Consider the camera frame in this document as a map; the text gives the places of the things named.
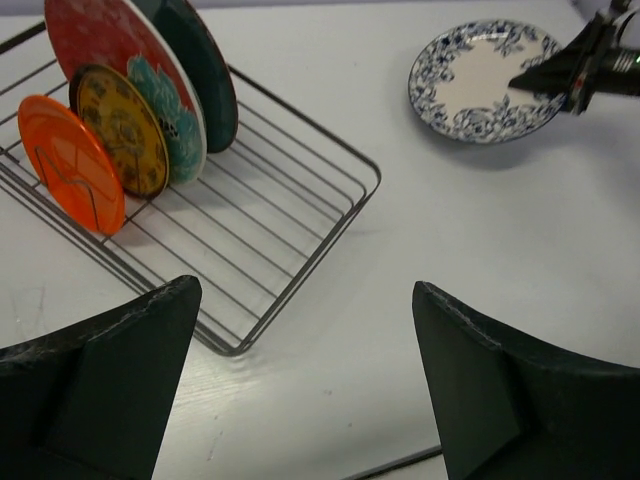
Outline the red teal floral plate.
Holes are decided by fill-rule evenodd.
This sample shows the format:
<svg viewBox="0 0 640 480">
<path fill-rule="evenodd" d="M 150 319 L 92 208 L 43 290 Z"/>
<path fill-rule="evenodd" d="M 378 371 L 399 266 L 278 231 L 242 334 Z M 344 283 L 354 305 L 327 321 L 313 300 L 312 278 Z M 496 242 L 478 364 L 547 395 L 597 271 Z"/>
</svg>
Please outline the red teal floral plate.
<svg viewBox="0 0 640 480">
<path fill-rule="evenodd" d="M 111 67 L 143 96 L 164 131 L 170 182 L 188 184 L 207 156 L 199 97 L 176 54 L 132 1 L 46 1 L 49 39 L 65 77 L 88 64 Z"/>
</svg>

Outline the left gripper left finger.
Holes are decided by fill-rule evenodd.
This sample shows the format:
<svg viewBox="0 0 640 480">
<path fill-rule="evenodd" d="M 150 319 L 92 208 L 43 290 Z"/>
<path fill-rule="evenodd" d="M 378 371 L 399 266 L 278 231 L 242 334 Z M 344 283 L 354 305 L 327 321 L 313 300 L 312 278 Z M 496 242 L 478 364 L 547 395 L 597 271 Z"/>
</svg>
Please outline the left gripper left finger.
<svg viewBox="0 0 640 480">
<path fill-rule="evenodd" d="M 202 298 L 179 276 L 1 351 L 4 479 L 149 479 Z"/>
</svg>

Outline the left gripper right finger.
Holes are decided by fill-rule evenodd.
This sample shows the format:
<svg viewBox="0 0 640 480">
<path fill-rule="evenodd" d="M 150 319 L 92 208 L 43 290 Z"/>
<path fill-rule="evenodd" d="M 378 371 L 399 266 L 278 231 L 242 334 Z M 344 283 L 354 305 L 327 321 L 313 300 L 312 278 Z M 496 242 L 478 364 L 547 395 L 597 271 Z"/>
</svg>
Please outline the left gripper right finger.
<svg viewBox="0 0 640 480">
<path fill-rule="evenodd" d="M 412 312 L 452 479 L 635 479 L 639 371 L 571 352 L 432 283 Z"/>
</svg>

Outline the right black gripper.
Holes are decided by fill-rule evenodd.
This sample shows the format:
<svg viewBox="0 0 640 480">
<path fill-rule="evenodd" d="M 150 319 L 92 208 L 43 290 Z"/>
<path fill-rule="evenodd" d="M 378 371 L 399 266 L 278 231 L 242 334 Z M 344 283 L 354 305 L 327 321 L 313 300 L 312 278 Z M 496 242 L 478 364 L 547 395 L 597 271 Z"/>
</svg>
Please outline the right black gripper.
<svg viewBox="0 0 640 480">
<path fill-rule="evenodd" d="M 580 115 L 597 93 L 639 96 L 639 49 L 622 44 L 636 1 L 612 1 L 594 14 L 562 50 L 513 77 L 508 86 L 548 95 L 566 95 L 564 109 Z"/>
</svg>

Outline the blue white floral plate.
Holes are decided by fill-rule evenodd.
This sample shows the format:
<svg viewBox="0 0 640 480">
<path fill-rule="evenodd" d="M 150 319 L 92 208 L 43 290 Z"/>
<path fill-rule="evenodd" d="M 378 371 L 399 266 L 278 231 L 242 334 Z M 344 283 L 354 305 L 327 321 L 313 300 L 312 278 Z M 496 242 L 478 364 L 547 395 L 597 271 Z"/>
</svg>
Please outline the blue white floral plate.
<svg viewBox="0 0 640 480">
<path fill-rule="evenodd" d="M 517 140 L 550 122 L 564 97 L 513 89 L 509 82 L 561 49 L 554 37 L 526 22 L 463 23 L 419 53 L 409 73 L 409 103 L 448 139 L 480 145 Z"/>
</svg>

